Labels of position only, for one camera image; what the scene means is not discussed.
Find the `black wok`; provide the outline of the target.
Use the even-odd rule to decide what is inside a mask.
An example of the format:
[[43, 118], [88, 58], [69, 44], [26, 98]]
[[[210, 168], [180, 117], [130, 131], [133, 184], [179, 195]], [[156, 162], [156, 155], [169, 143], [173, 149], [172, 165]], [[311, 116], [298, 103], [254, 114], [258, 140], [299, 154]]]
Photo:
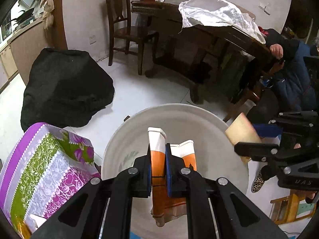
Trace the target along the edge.
[[16, 22], [16, 24], [19, 25], [19, 24], [25, 22], [28, 19], [34, 18], [33, 11], [34, 11], [34, 8], [31, 8], [29, 10], [23, 11], [23, 13], [20, 16], [18, 16], [17, 18], [12, 19], [10, 22]]

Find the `white plastic bucket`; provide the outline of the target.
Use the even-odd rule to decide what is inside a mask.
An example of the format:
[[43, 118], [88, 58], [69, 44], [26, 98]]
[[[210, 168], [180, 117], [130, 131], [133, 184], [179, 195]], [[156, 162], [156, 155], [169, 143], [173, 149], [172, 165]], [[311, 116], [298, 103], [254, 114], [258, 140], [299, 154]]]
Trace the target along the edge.
[[102, 179], [116, 177], [147, 153], [148, 128], [161, 128], [166, 141], [194, 143], [197, 171], [211, 180], [227, 178], [242, 193], [248, 188], [248, 166], [234, 152], [225, 134], [228, 126], [214, 114], [196, 106], [166, 104], [130, 117], [111, 137], [103, 157]]

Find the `floral purple tablecloth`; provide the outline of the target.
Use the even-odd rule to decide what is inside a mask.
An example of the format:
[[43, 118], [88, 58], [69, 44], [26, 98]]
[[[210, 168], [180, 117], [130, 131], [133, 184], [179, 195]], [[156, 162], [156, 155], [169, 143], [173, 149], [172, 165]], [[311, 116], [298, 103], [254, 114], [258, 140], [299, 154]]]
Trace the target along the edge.
[[52, 216], [90, 179], [100, 177], [87, 138], [48, 123], [30, 126], [1, 170], [1, 211], [14, 232], [34, 232], [31, 216]]

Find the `cardboard piece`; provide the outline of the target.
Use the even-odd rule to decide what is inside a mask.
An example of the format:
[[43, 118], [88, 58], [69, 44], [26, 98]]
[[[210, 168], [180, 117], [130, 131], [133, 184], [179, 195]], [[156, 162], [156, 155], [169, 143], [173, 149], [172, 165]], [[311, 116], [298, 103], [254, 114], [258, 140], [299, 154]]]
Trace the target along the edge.
[[227, 128], [225, 134], [233, 146], [238, 142], [262, 143], [260, 137], [244, 113], [238, 115]]

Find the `leopard print slipper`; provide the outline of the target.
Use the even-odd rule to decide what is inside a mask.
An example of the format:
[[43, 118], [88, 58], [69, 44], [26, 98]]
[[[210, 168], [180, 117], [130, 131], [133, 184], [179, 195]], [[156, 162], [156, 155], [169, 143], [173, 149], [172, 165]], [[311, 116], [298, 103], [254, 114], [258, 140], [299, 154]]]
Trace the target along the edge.
[[258, 172], [258, 174], [256, 175], [254, 181], [252, 182], [251, 185], [251, 192], [252, 193], [257, 193], [261, 190], [262, 186], [264, 185], [265, 180], [262, 177], [262, 173], [261, 171]]

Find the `dark wooden dining table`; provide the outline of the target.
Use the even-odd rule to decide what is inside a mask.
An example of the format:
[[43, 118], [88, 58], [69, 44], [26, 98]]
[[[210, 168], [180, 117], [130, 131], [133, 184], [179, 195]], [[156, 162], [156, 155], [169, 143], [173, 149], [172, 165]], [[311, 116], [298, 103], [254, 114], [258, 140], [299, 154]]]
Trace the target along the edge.
[[[194, 84], [190, 88], [190, 97], [193, 103], [198, 103], [200, 100], [198, 94], [199, 86], [205, 84], [209, 79], [209, 70], [203, 62], [204, 58], [207, 54], [213, 54], [213, 48], [218, 42], [223, 42], [220, 55], [215, 57], [218, 60], [219, 69], [223, 57], [226, 55], [228, 48], [231, 47], [244, 51], [256, 58], [264, 59], [267, 62], [274, 59], [265, 45], [234, 26], [212, 27], [196, 25], [181, 30], [182, 16], [178, 11], [177, 5], [133, 1], [131, 3], [131, 11], [146, 16], [148, 23], [153, 29], [162, 35], [168, 35], [163, 55], [159, 57], [153, 56], [153, 63], [176, 71], [192, 81]], [[175, 57], [178, 41], [190, 42], [196, 49], [196, 53], [191, 57], [190, 63], [185, 63]]]

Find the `seated elderly person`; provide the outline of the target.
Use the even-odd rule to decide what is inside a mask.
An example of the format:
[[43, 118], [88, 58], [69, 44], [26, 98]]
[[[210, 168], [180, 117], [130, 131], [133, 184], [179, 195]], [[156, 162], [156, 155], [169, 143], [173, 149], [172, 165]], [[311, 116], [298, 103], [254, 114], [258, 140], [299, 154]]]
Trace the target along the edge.
[[247, 114], [251, 123], [268, 123], [280, 112], [315, 110], [316, 94], [311, 86], [304, 57], [318, 56], [318, 38], [310, 46], [297, 39], [285, 39], [274, 29], [266, 29], [266, 47], [274, 61], [253, 59], [248, 80], [271, 79], [260, 101]]

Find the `small wooden stool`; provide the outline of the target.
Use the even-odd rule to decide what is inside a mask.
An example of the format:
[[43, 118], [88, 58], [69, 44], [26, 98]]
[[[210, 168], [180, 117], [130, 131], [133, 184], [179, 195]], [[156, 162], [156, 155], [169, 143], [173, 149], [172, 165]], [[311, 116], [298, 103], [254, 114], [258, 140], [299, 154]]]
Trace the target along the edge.
[[315, 193], [291, 190], [290, 195], [270, 201], [270, 219], [277, 225], [313, 217], [317, 203], [311, 202]]

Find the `black fabric covered object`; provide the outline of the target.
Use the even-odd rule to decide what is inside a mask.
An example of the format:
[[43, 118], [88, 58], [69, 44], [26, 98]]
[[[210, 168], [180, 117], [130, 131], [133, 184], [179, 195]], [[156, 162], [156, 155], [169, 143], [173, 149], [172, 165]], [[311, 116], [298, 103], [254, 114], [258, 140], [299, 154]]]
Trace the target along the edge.
[[113, 79], [87, 51], [44, 48], [33, 65], [21, 111], [21, 128], [37, 122], [83, 127], [114, 99]]

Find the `dark wooden chair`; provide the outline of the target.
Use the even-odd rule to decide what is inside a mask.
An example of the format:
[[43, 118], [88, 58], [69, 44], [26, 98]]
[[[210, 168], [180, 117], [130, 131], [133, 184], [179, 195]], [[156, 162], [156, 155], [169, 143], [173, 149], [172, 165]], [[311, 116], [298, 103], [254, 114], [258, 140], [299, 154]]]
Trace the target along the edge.
[[115, 51], [135, 55], [138, 57], [138, 74], [142, 75], [145, 44], [153, 41], [152, 58], [156, 58], [160, 35], [147, 27], [131, 25], [130, 0], [105, 1], [109, 21], [109, 65], [113, 64]]

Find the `kitchen base cabinets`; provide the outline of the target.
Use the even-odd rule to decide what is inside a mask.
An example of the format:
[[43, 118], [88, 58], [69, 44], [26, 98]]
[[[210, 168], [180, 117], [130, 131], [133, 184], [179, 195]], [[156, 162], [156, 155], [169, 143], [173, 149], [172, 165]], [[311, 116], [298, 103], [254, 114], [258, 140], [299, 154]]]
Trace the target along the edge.
[[33, 21], [1, 44], [1, 91], [19, 74], [25, 84], [31, 66], [40, 52], [49, 46], [43, 20]]

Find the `white crumpled sheet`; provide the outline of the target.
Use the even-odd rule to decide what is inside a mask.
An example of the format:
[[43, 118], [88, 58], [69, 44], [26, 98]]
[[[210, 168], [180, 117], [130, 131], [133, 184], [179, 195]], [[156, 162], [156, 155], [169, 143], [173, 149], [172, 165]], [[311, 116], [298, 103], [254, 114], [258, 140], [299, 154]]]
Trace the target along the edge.
[[195, 25], [226, 27], [233, 26], [261, 44], [266, 40], [257, 24], [234, 4], [226, 0], [155, 0], [177, 5], [182, 16], [182, 27]]

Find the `orange white paper carton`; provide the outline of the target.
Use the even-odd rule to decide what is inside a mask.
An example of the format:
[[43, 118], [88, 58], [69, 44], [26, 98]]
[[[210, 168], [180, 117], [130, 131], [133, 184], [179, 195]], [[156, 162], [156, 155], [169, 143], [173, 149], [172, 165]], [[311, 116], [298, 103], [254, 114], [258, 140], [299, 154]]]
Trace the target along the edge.
[[169, 170], [168, 153], [181, 158], [186, 168], [197, 170], [194, 142], [187, 140], [181, 144], [166, 143], [166, 134], [161, 128], [148, 128], [151, 156], [152, 199], [151, 215], [158, 227], [178, 219], [187, 213], [184, 197], [172, 196], [172, 172]]

